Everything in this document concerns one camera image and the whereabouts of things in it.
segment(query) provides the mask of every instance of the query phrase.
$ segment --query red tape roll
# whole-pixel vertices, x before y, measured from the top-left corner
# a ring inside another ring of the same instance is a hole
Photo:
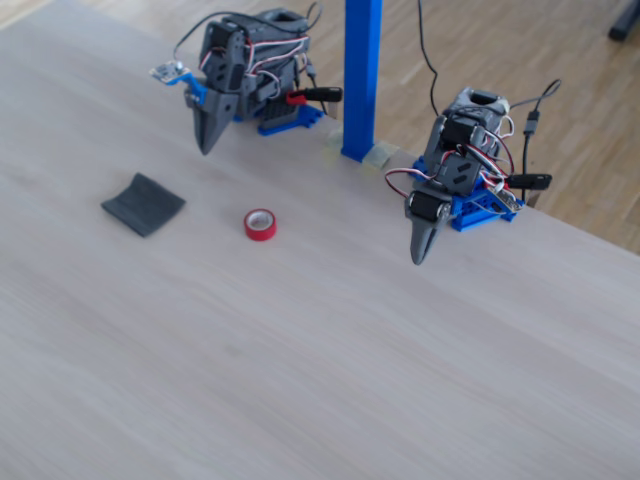
[[[276,234],[276,216],[269,210],[258,208],[244,217],[244,230],[247,237],[256,242],[269,240]]]

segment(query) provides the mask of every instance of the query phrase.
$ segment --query wooden table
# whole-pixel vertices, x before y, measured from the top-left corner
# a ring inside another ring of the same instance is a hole
[[[527,210],[415,267],[336,122],[202,157],[169,55],[67,2],[0,32],[0,478],[640,478],[638,257]],[[146,239],[100,208],[138,171],[188,202]]]

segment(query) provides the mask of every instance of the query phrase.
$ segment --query black cloth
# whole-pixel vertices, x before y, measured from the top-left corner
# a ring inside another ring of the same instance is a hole
[[[136,173],[120,195],[102,203],[111,215],[142,237],[171,220],[186,202],[162,185]]]

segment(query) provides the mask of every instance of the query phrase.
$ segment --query blue mount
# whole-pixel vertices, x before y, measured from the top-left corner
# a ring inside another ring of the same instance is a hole
[[[427,173],[423,157],[418,158],[418,160],[414,162],[413,168],[420,170],[425,174]],[[418,181],[425,181],[418,175],[410,175]],[[518,200],[517,202],[520,205],[524,205],[522,200]],[[502,209],[502,212],[506,213],[487,212],[478,205],[492,211],[495,211],[495,206],[497,205]],[[451,222],[451,226],[459,232],[464,232],[470,228],[493,222],[498,218],[506,220],[507,222],[512,222],[518,213],[512,213],[509,211],[506,205],[504,205],[498,197],[482,186],[482,179],[479,179],[476,182],[473,192],[468,197],[460,197],[458,195],[453,196],[450,215],[454,217]]]
[[[194,97],[194,101],[198,105],[204,105],[204,101],[207,98],[207,87],[198,82],[198,80],[196,80],[196,77],[193,76],[193,73],[188,72],[184,75],[176,77],[168,81],[167,85],[175,85],[178,82],[184,82],[189,85],[189,87],[191,87],[191,94]]]

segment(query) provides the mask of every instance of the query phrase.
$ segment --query blue post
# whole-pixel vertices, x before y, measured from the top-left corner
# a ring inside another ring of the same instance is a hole
[[[346,0],[342,154],[362,162],[373,147],[383,0]]]

